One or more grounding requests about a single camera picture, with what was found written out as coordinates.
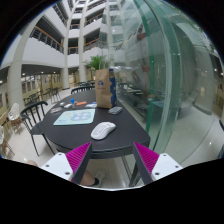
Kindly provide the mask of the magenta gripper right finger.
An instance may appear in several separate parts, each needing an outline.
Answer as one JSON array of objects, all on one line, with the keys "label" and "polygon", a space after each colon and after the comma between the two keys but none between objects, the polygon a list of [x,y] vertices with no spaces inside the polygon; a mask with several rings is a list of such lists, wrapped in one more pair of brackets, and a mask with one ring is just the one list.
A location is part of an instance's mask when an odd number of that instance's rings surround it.
[{"label": "magenta gripper right finger", "polygon": [[137,142],[133,143],[133,154],[145,185],[182,169],[167,153],[157,154]]}]

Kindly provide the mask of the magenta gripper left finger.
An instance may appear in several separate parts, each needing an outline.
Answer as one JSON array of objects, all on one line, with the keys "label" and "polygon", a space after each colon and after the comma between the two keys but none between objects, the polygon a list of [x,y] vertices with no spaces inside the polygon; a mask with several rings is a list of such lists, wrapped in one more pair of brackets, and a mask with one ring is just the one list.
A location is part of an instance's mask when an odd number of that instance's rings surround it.
[{"label": "magenta gripper left finger", "polygon": [[80,184],[92,153],[92,143],[88,142],[68,153],[59,152],[41,168],[75,184]]}]

